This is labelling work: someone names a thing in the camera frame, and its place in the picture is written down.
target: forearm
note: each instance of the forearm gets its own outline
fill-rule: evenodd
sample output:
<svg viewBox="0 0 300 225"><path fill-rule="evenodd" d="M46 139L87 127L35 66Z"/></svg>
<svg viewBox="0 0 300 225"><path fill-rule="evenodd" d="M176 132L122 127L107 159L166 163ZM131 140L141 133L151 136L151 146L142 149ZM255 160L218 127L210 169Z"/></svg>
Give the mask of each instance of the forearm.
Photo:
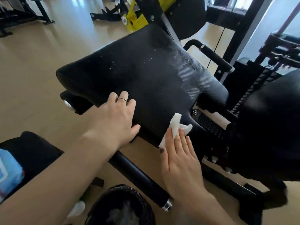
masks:
<svg viewBox="0 0 300 225"><path fill-rule="evenodd" d="M0 205L0 224L62 224L111 155L82 137L69 151Z"/></svg>
<svg viewBox="0 0 300 225"><path fill-rule="evenodd" d="M236 225L234 220L210 193L198 198L193 197L188 208L191 217L203 224Z"/></svg>

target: yellow metal part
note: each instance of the yellow metal part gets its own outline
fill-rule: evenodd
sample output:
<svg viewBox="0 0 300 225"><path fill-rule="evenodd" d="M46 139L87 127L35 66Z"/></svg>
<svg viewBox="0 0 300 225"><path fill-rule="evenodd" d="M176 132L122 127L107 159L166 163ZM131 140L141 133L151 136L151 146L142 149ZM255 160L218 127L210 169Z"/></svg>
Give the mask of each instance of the yellow metal part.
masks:
<svg viewBox="0 0 300 225"><path fill-rule="evenodd" d="M176 0L159 0L159 4L163 12L165 12L175 1ZM143 14L140 15L139 18L137 18L137 15L133 11L134 6L135 0L132 0L130 3L128 14L123 15L127 19L127 24L125 26L129 32L139 30L148 24L148 21Z"/></svg>

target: trash can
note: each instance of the trash can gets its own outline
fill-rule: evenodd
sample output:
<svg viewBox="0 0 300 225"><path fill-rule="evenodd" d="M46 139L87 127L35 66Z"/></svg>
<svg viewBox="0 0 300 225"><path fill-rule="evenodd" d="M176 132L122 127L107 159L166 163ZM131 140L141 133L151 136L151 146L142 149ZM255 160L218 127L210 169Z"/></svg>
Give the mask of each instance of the trash can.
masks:
<svg viewBox="0 0 300 225"><path fill-rule="evenodd" d="M155 225L150 204L128 185L117 185L101 195L85 225Z"/></svg>

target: white tissue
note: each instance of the white tissue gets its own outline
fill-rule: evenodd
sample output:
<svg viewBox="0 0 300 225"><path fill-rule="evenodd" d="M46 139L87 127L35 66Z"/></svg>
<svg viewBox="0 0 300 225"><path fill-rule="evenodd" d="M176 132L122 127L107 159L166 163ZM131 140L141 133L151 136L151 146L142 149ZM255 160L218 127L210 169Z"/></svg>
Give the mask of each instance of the white tissue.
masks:
<svg viewBox="0 0 300 225"><path fill-rule="evenodd" d="M178 128L182 128L185 135L187 135L193 128L192 124L189 125L183 125L180 124L181 114L175 113L170 121L170 127L172 128L172 134L173 139L175 139L175 136L178 134ZM161 140L161 143L159 144L160 148L166 147L166 134L163 136L163 139Z"/></svg>

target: ring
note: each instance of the ring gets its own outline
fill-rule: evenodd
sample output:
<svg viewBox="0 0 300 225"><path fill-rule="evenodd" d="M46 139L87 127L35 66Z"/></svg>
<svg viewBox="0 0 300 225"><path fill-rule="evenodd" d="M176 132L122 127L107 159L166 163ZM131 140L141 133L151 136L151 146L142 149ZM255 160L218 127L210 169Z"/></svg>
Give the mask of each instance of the ring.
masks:
<svg viewBox="0 0 300 225"><path fill-rule="evenodd" d="M126 102L126 104L127 104L127 100L124 99L124 98L118 98L117 101L118 101L118 100L124 100L124 101Z"/></svg>

